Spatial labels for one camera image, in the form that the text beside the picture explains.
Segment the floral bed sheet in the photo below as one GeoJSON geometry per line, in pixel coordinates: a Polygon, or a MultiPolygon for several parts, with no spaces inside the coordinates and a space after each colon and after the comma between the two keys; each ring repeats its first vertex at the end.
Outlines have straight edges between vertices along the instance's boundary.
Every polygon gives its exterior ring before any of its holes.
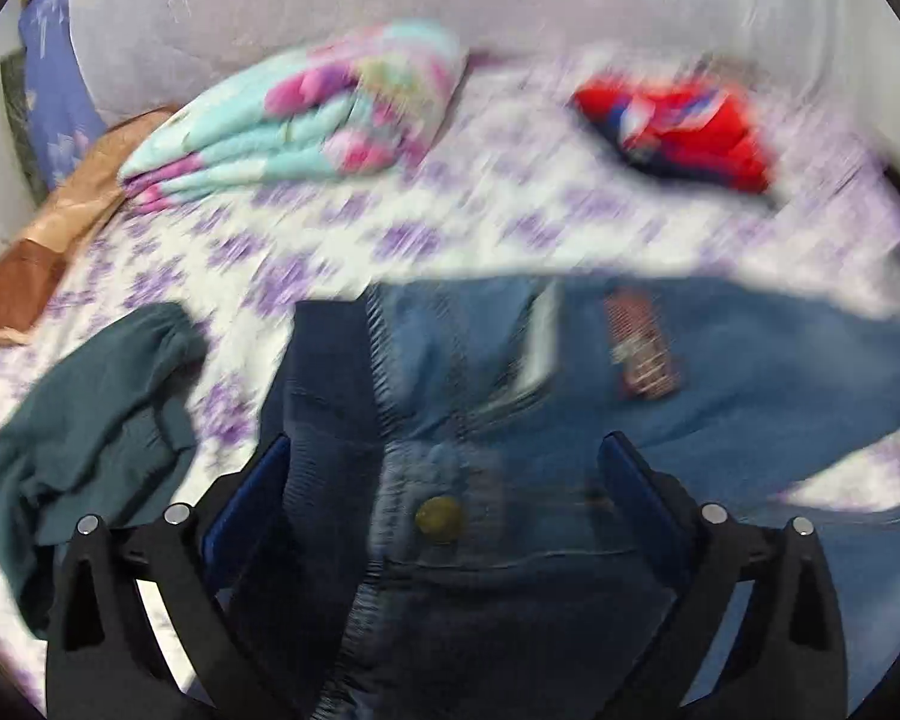
{"type": "MultiPolygon", "coordinates": [[[[354,296],[374,279],[501,271],[634,269],[725,274],[822,295],[864,314],[900,308],[890,288],[900,201],[850,124],[768,90],[759,127],[778,153],[773,210],[727,191],[661,188],[625,169],[565,107],[594,71],[673,76],[682,64],[594,47],[484,68],[413,172],[227,191],[145,217],[119,214],[67,274],[32,346],[0,349],[0,426],[54,362],[145,303],[179,300],[210,353],[189,406],[199,453],[179,490],[193,502],[254,448],[256,413],[308,296],[354,296]]],[[[900,503],[900,430],[784,493],[834,509],[900,503]]],[[[182,685],[192,676],[159,595],[154,630],[182,685]]],[[[26,631],[0,572],[0,659],[44,706],[45,645],[26,631]]]]}

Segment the folded red garment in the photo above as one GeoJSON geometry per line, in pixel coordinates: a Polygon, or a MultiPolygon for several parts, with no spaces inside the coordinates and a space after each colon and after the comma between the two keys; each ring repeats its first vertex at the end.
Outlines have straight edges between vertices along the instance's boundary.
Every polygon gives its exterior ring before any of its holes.
{"type": "Polygon", "coordinates": [[[639,170],[753,193],[770,186],[770,158],[749,125],[746,102],[728,87],[706,80],[655,85],[599,76],[573,99],[639,170]]]}

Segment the bed sheet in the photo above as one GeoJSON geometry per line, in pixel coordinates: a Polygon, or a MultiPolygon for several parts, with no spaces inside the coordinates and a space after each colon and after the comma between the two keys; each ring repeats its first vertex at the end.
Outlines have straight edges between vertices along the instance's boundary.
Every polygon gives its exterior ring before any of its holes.
{"type": "MultiPolygon", "coordinates": [[[[200,447],[178,493],[188,502],[250,456],[293,303],[308,296],[355,296],[381,278],[634,269],[715,272],[872,316],[900,308],[888,281],[900,203],[845,119],[773,91],[755,98],[789,199],[775,212],[728,191],[663,189],[620,166],[564,106],[607,66],[672,76],[682,58],[594,47],[483,69],[413,172],[118,214],[65,277],[34,344],[0,350],[0,425],[50,365],[156,300],[183,302],[210,341],[189,400],[200,447]]],[[[786,494],[824,508],[890,509],[900,503],[900,431],[786,494]]],[[[192,671],[159,595],[144,586],[144,596],[184,685],[192,671]]],[[[0,572],[0,658],[39,707],[44,654],[0,572]]]]}

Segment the red patch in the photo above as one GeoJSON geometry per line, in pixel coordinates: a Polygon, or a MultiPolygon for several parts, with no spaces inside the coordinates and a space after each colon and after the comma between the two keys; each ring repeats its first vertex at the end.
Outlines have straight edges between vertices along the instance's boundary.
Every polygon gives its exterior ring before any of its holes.
{"type": "Polygon", "coordinates": [[[669,395],[679,376],[647,295],[617,290],[604,299],[613,362],[623,369],[624,391],[648,400],[669,395]]]}

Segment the bed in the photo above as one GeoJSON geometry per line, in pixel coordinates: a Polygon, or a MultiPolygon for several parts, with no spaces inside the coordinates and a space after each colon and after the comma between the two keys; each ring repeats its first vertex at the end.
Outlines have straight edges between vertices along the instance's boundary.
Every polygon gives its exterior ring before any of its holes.
{"type": "MultiPolygon", "coordinates": [[[[293,303],[309,296],[357,295],[383,277],[628,269],[720,274],[870,316],[900,312],[900,198],[832,106],[767,84],[754,93],[786,199],[773,208],[717,189],[661,191],[622,170],[565,105],[594,71],[672,77],[694,58],[605,44],[495,59],[471,71],[437,146],[415,170],[226,191],[145,217],[117,214],[68,272],[34,343],[0,349],[0,425],[54,362],[158,300],[182,302],[210,343],[189,400],[200,448],[178,492],[187,502],[252,453],[293,303]]],[[[892,519],[900,431],[781,494],[809,509],[892,519]]],[[[192,669],[159,595],[143,591],[173,675],[188,685],[192,669]]],[[[900,650],[900,598],[888,595],[871,611],[847,628],[852,706],[900,650]]],[[[0,661],[41,709],[44,655],[0,572],[0,661]]]]}

